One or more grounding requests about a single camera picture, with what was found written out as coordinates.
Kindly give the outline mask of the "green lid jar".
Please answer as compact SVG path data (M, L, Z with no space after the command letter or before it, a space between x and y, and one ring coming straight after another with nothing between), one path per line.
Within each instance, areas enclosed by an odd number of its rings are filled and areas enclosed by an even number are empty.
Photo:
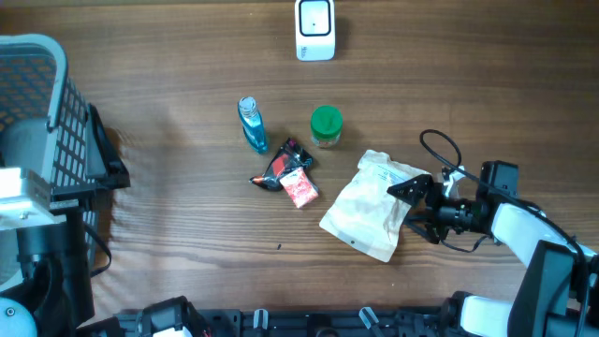
M334 146L343 130L343 115L333 106L320 106L312 114L312 141L320 148Z

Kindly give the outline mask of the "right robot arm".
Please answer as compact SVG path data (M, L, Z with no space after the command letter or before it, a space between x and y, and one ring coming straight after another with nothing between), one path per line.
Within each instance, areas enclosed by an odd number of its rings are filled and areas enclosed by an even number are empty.
M389 187L408 205L425 204L407 226L428 242L450 232L477 233L508 247L526 272L515 299L492 300L457 292L439 310L438 336L595 336L598 333L598 255L518 197L519 169L483 164L475 199L457 199L446 182L421 174Z

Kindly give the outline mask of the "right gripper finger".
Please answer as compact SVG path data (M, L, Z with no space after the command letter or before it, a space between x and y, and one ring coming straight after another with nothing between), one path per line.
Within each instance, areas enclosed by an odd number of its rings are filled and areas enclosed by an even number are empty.
M432 242L433 236L429 231L429 221L422 215L408 215L403 220L403 223L413 230L417 235L422 237L426 242Z
M387 193L411 207L415 207L432 190L432 186L432 176L420 174L408 181L390 186Z

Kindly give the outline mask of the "beige paper pouch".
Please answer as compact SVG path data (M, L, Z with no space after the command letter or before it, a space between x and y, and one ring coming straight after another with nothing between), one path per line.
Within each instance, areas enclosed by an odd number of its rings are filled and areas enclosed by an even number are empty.
M327 210L319 226L367 256L390 261L411 206L387 190L424 172L393 161L384 152L366 151L358 161L358 173Z

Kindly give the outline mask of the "blue mouthwash bottle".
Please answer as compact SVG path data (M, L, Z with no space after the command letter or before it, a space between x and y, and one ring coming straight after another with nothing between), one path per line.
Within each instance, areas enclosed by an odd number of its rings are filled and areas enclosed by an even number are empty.
M248 144L257 153L265 153L268 150L268 141L256 100L251 96L241 98L238 103L238 113Z

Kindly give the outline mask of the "black red snack packet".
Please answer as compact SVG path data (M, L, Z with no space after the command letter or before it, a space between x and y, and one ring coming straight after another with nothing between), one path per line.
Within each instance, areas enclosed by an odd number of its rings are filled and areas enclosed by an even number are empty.
M280 180L295 169L309 168L314 158L293 138L279 148L262 175L252 177L249 183L269 191L280 191Z

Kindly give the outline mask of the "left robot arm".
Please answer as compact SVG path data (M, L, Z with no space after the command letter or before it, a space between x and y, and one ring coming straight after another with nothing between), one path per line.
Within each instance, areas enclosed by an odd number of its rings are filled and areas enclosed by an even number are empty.
M130 185L129 172L93 105L85 126L86 159L99 171L92 174L92 183L61 186L51 193L51 204L56 206L51 214L63 215L64 220L16 231L23 281L1 292L3 336L124 335L114 317L82 325L95 314L91 279L109 268L92 269L85 238L91 237L111 256L97 233L83 223L82 214L106 209L111 192Z

